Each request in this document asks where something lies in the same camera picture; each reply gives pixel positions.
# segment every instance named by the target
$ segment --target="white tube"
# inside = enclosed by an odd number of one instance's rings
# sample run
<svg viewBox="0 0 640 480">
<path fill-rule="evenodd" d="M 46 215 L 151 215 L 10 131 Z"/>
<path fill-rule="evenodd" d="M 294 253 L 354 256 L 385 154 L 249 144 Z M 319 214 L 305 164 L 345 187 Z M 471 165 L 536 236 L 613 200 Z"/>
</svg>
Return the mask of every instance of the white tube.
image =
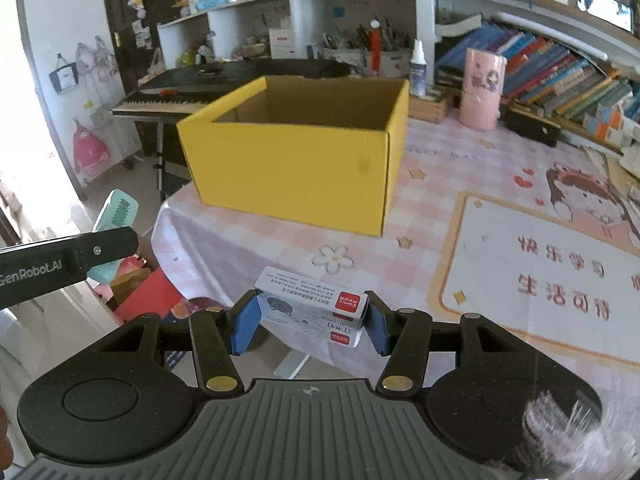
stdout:
<svg viewBox="0 0 640 480">
<path fill-rule="evenodd" d="M 532 22 L 531 20 L 526 20 L 525 18 L 521 18 L 519 16 L 514 16 L 513 14 L 509 14 L 508 12 L 498 12 L 495 17 L 502 22 L 510 23 L 511 25 L 515 25 L 516 27 L 524 27 L 528 28 L 532 32 L 537 32 L 542 34 L 543 36 L 548 36 L 553 38 L 554 40 L 561 41 L 569 46 L 572 46 L 589 56 L 597 57 L 603 61 L 609 59 L 609 56 L 606 52 L 598 50 L 597 48 L 584 43 L 583 41 L 576 40 L 574 37 L 565 34 L 564 32 L 560 32 L 559 30 L 555 30 L 554 28 L 545 27 L 545 25 L 540 25 L 539 23 Z"/>
</svg>

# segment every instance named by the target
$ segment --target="pink tumbler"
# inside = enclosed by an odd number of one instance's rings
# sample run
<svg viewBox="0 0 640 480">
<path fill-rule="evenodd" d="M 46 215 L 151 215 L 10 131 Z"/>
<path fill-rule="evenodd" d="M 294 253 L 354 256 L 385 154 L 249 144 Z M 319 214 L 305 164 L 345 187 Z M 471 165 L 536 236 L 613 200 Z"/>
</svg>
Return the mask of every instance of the pink tumbler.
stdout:
<svg viewBox="0 0 640 480">
<path fill-rule="evenodd" d="M 500 97 L 507 59 L 483 50 L 466 50 L 460 122 L 475 130 L 493 130 L 500 116 Z"/>
</svg>

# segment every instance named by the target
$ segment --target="white flower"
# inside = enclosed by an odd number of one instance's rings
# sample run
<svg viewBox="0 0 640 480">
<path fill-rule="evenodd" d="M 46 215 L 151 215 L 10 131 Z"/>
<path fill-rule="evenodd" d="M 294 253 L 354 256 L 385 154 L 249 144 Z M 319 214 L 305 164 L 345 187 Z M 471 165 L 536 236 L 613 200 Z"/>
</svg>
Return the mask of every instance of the white flower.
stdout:
<svg viewBox="0 0 640 480">
<path fill-rule="evenodd" d="M 319 249 L 320 254 L 316 254 L 311 259 L 311 263 L 316 267 L 324 266 L 328 274 L 337 274 L 340 267 L 343 269 L 353 269 L 353 260 L 347 256 L 346 247 L 336 247 L 333 250 L 328 245 L 323 245 Z"/>
</svg>

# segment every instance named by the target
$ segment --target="open yellow cardboard box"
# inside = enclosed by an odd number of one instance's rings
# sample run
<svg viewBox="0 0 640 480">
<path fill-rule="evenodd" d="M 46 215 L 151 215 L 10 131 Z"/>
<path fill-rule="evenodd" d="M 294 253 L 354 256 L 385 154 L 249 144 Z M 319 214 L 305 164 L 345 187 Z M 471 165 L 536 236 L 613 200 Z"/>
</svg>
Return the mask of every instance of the open yellow cardboard box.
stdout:
<svg viewBox="0 0 640 480">
<path fill-rule="evenodd" d="M 267 76 L 178 132 L 205 204 L 380 236 L 408 103 L 401 79 Z"/>
</svg>

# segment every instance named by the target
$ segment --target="brown hair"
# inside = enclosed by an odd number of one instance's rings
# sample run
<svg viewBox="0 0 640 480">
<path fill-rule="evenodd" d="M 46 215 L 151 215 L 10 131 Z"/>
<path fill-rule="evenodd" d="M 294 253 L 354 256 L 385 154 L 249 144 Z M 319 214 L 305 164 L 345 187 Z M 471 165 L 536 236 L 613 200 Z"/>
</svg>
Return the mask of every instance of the brown hair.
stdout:
<svg viewBox="0 0 640 480">
<path fill-rule="evenodd" d="M 560 179 L 560 173 L 567 174 L 563 175 L 562 179 Z M 622 206 L 622 219 L 629 223 L 631 230 L 640 240 L 640 234 L 638 234 L 638 230 L 631 220 L 631 216 L 629 215 L 629 211 L 626 209 L 625 203 L 618 196 L 617 190 L 609 182 L 599 181 L 587 174 L 583 174 L 580 170 L 571 170 L 568 167 L 556 163 L 553 168 L 546 172 L 546 181 L 548 182 L 549 189 L 551 191 L 551 203 L 554 206 L 557 202 L 564 202 L 564 194 L 558 189 L 558 186 L 556 186 L 556 180 L 559 180 L 566 186 L 576 187 L 577 189 L 581 189 L 582 191 L 594 194 L 604 200 L 609 200 L 616 205 Z"/>
</svg>

